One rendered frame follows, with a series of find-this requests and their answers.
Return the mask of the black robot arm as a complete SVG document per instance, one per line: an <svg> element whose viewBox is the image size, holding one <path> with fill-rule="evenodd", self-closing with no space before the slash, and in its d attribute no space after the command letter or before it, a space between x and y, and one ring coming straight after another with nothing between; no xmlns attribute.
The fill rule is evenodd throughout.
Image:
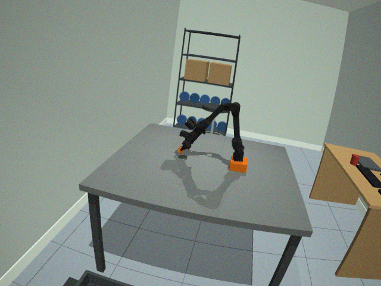
<svg viewBox="0 0 381 286"><path fill-rule="evenodd" d="M205 118L203 121L196 122L193 118L190 118L185 125L193 130L192 133L199 137L201 133L205 135L206 128L210 125L210 123L223 111L231 111L233 116L233 127L234 127L234 138L232 138L232 146L235 152L233 153L234 161L243 161L244 155L244 146L242 145L241 135L240 135L240 127L239 127L239 112L241 105L238 102L234 103L221 103L220 106L213 112L210 116ZM180 131L180 135L185 139L188 138L191 132L187 132L184 130Z"/></svg>

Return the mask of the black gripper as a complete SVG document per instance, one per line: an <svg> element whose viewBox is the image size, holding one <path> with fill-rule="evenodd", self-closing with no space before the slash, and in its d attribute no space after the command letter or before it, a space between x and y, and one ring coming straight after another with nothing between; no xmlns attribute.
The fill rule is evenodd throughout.
<svg viewBox="0 0 381 286"><path fill-rule="evenodd" d="M182 150L185 150L185 149L190 149L191 147L191 144L193 144L193 142L195 140L197 140L197 136L195 136L192 132L190 133L190 135L188 136L187 139L185 139L183 142L182 142L182 148L180 149L181 151Z"/></svg>

